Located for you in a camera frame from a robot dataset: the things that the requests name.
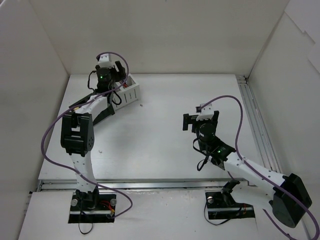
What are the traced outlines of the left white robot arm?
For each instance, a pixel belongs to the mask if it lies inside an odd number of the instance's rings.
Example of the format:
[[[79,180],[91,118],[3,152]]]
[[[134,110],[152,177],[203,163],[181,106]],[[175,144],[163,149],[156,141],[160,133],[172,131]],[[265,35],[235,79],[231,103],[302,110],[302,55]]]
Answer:
[[[61,146],[76,169],[76,199],[89,210],[96,209],[100,204],[91,161],[95,143],[94,125],[114,115],[114,89],[127,76],[120,61],[99,60],[93,72],[98,80],[96,88],[70,106],[71,111],[62,118],[60,136]]]

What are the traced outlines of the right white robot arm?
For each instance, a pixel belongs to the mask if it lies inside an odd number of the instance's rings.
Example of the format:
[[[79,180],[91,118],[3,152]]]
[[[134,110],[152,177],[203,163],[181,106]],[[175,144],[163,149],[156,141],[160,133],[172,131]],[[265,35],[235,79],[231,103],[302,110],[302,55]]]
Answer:
[[[283,225],[295,228],[312,205],[302,179],[294,173],[286,176],[243,158],[235,148],[216,136],[218,117],[218,111],[183,115],[182,129],[191,128],[196,135],[194,142],[199,146],[196,151],[204,155],[203,163],[211,162],[257,186],[262,193],[251,191],[251,205],[261,204],[263,209],[270,209]]]

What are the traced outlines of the white slotted container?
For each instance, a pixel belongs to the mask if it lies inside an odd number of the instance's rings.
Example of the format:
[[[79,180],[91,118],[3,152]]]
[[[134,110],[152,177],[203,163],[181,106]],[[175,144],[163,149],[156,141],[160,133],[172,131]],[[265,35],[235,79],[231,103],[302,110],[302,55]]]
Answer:
[[[115,111],[141,99],[140,85],[132,74],[129,74],[126,83],[127,88],[121,86],[112,94],[111,103]]]

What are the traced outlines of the black slotted container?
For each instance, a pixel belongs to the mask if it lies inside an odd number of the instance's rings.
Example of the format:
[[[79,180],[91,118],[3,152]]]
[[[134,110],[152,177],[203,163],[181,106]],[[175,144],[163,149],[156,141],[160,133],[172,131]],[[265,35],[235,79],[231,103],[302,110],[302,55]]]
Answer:
[[[108,93],[95,99],[97,95],[97,93],[90,93],[71,104],[69,108],[72,108],[72,110],[78,108],[75,111],[77,114],[91,114],[93,125],[96,125],[108,116],[115,114],[112,106],[113,93]]]

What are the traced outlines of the aluminium side rail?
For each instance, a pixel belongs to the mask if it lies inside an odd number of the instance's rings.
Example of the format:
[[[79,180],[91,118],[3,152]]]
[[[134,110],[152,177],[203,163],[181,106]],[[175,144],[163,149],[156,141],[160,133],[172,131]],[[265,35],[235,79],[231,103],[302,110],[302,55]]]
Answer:
[[[253,134],[259,159],[266,168],[281,173],[282,168],[278,163],[271,140],[267,133],[258,103],[248,79],[244,75],[236,75],[237,84],[242,97],[246,115]]]

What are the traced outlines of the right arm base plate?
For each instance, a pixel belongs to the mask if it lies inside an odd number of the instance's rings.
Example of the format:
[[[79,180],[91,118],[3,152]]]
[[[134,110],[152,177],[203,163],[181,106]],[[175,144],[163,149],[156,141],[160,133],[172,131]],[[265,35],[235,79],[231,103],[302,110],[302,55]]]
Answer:
[[[205,193],[204,216],[214,225],[222,225],[231,220],[254,219],[255,211],[252,205],[227,200],[220,191]]]

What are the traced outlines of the aluminium front rail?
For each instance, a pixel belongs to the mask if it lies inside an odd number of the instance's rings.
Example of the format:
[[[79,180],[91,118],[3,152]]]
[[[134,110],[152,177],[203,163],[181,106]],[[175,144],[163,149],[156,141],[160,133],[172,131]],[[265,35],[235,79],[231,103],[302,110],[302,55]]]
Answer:
[[[198,189],[219,188],[224,186],[229,179],[160,179],[160,180],[111,180],[99,181],[102,186],[119,190],[151,190],[151,189]],[[38,186],[41,191],[74,190],[77,183],[73,180],[39,180]]]

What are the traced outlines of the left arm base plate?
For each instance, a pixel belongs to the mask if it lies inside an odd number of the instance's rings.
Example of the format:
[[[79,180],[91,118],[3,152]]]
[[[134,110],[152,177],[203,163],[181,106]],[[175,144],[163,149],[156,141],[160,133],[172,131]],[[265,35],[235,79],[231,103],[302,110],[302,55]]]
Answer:
[[[89,207],[88,203],[80,200],[74,193],[70,202],[69,224],[96,224],[113,223],[117,204],[117,195],[103,193],[95,207]]]

